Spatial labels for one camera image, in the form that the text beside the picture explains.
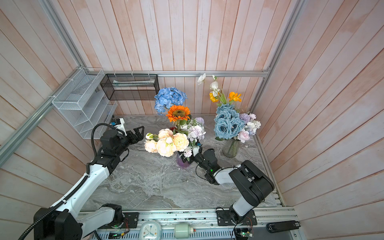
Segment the clear ribbed glass vase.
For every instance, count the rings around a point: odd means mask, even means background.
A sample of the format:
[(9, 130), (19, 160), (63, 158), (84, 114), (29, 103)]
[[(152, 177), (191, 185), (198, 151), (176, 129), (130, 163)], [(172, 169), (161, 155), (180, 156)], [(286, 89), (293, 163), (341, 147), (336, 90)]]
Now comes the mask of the clear ribbed glass vase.
[(240, 147), (240, 140), (229, 139), (222, 149), (222, 154), (228, 158), (235, 158)]

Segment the blue purple glass vase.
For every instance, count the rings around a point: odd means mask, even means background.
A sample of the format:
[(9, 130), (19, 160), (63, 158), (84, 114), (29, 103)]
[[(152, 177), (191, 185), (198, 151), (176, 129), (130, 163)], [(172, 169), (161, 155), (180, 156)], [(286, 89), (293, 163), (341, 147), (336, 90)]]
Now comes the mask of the blue purple glass vase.
[(178, 166), (182, 169), (186, 169), (191, 165), (191, 163), (186, 158), (183, 157), (181, 152), (177, 152), (176, 161)]

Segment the peach rose flower bunch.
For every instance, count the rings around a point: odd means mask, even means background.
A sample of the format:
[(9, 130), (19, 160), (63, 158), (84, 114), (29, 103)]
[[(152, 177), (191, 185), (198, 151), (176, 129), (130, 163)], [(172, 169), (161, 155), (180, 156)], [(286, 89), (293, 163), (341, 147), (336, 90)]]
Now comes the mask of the peach rose flower bunch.
[(170, 129), (162, 129), (158, 135), (147, 133), (145, 136), (145, 150), (149, 153), (157, 153), (157, 142), (159, 139), (166, 139), (173, 136), (173, 131)]

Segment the light blue rose bunch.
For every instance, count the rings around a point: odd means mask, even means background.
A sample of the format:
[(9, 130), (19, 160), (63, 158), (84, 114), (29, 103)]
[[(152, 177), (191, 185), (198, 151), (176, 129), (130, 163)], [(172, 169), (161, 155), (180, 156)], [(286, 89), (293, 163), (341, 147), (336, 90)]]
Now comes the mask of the light blue rose bunch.
[(232, 104), (218, 106), (214, 121), (214, 131), (218, 140), (235, 138), (245, 126), (245, 122), (240, 119), (240, 113)]

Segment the orange gerbera flower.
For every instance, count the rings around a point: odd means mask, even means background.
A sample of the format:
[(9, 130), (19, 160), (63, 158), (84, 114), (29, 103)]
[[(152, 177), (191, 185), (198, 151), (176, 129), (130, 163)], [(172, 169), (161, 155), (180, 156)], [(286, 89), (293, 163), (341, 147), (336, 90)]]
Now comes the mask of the orange gerbera flower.
[(167, 113), (167, 118), (174, 125), (175, 129), (184, 126), (191, 121), (191, 112), (188, 107), (171, 106)]

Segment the pastel mixed flower bouquet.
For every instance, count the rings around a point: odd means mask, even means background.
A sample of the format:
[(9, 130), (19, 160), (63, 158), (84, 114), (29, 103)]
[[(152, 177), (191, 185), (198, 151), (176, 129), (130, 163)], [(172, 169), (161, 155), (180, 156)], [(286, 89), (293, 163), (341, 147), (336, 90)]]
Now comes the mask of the pastel mixed flower bouquet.
[(240, 119), (245, 123), (245, 125), (235, 137), (235, 139), (241, 143), (245, 143), (250, 139), (251, 136), (256, 134), (258, 129), (261, 128), (261, 122), (258, 121), (257, 116), (252, 113), (241, 113)]

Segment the yellow poppy flower stem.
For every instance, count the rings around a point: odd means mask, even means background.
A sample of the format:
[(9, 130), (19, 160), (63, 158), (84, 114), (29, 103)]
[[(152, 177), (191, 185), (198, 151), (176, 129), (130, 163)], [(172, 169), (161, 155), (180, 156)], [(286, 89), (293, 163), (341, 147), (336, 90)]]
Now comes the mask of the yellow poppy flower stem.
[(213, 103), (217, 103), (218, 106), (225, 105), (225, 104), (233, 104), (235, 102), (242, 102), (241, 94), (230, 92), (228, 96), (226, 96), (222, 91), (210, 92), (210, 100)]

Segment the blue hydrangea flower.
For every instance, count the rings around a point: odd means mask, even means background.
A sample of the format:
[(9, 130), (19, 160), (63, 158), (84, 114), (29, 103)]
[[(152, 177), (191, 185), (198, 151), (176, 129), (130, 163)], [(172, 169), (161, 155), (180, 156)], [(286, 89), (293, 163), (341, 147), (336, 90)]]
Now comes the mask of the blue hydrangea flower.
[(159, 115), (165, 115), (172, 106), (181, 106), (187, 99), (187, 94), (175, 87), (163, 88), (155, 95), (154, 109)]

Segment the white ranunculus flower stem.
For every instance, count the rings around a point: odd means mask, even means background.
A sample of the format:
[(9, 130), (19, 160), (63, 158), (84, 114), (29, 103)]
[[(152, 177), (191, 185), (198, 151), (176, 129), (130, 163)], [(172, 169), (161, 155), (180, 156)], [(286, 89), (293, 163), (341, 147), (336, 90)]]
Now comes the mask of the white ranunculus flower stem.
[[(205, 80), (205, 78), (207, 77), (206, 74), (202, 74), (199, 76), (197, 82), (198, 84), (202, 84)], [(219, 101), (219, 96), (220, 96), (220, 92), (221, 90), (219, 89), (219, 83), (217, 81), (217, 77), (215, 75), (212, 75), (212, 78), (213, 78), (213, 82), (210, 84), (210, 100), (213, 102), (213, 103), (216, 103)]]

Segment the white small-flower green bunch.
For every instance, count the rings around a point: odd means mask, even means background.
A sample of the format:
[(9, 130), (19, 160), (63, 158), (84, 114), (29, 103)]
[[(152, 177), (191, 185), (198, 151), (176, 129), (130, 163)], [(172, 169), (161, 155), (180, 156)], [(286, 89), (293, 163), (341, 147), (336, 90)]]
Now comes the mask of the white small-flower green bunch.
[(205, 138), (205, 120), (202, 117), (193, 118), (186, 121), (178, 127), (178, 130), (187, 135), (190, 141), (189, 146), (181, 154), (182, 159), (185, 161), (191, 161), (192, 158), (199, 152), (202, 141)]

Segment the cream peony flower stem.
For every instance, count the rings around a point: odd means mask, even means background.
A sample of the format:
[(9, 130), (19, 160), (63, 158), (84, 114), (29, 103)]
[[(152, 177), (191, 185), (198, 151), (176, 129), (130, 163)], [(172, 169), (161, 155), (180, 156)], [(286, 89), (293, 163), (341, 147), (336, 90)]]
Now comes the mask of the cream peony flower stem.
[(171, 157), (175, 152), (184, 152), (189, 144), (187, 135), (164, 129), (158, 134), (157, 151), (162, 157)]

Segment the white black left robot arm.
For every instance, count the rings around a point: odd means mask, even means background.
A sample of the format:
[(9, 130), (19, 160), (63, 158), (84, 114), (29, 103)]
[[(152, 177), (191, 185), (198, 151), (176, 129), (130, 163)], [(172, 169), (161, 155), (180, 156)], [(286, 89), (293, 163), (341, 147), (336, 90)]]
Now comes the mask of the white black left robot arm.
[(106, 180), (118, 164), (123, 161), (121, 155), (129, 150), (129, 146), (144, 139), (143, 126), (133, 131), (125, 131), (109, 124), (100, 142), (101, 148), (93, 148), (94, 159), (86, 164), (86, 172), (82, 178), (62, 198), (49, 208), (40, 208), (34, 215), (34, 222), (19, 237), (24, 240), (30, 232), (34, 232), (36, 240), (80, 240), (95, 233), (105, 225), (125, 225), (122, 207), (116, 204), (104, 204), (97, 211), (81, 217), (79, 215), (84, 204)]

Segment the pale green cylinder device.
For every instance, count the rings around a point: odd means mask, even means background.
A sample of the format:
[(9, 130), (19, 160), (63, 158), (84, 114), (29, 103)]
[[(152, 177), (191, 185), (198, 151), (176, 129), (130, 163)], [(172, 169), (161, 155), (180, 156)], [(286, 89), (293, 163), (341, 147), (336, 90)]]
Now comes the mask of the pale green cylinder device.
[(195, 232), (196, 230), (188, 223), (179, 223), (175, 225), (174, 236), (176, 239), (187, 239)]

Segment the black mesh wall basket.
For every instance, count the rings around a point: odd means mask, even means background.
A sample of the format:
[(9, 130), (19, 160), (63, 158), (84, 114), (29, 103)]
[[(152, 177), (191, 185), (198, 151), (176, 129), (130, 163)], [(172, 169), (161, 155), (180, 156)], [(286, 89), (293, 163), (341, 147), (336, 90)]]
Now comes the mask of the black mesh wall basket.
[(101, 87), (111, 101), (151, 101), (160, 90), (154, 74), (106, 74)]

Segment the aluminium wall frame rail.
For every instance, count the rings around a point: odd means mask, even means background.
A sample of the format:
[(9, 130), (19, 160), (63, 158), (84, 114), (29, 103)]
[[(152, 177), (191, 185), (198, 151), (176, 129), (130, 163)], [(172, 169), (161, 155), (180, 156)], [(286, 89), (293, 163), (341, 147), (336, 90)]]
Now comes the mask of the aluminium wall frame rail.
[(137, 49), (133, 28), (135, 24), (127, 19), (126, 31), (120, 26), (114, 30), (106, 28), (98, 31), (96, 37), (89, 37), (86, 28), (76, 31), (71, 24), (71, 18), (65, 14), (62, 6), (56, 7), (53, 1), (28, 1), (29, 9), (38, 16), (37, 25), (46, 29), (46, 35), (51, 37), (56, 53), (51, 53), (51, 47), (45, 45), (39, 34), (34, 30), (32, 21), (20, 9), (11, 10), (10, 14), (22, 23), (18, 28), (16, 22), (1, 28), (6, 40), (14, 45), (25, 61), (41, 79), (39, 83), (31, 83), (31, 87), (39, 95), (43, 87), (48, 87), (47, 96), (41, 105), (29, 115), (29, 118), (6, 140), (1, 147), (1, 164), (8, 161), (28, 135), (36, 128), (52, 108), (53, 94), (59, 91), (62, 84), (57, 78), (64, 72), (59, 66), (58, 58), (67, 61), (68, 67), (76, 73), (78, 69), (85, 71), (103, 70), (105, 73), (123, 74), (156, 74), (160, 77), (197, 77), (202, 70), (165, 70), (162, 55), (150, 56), (150, 64), (144, 68)]

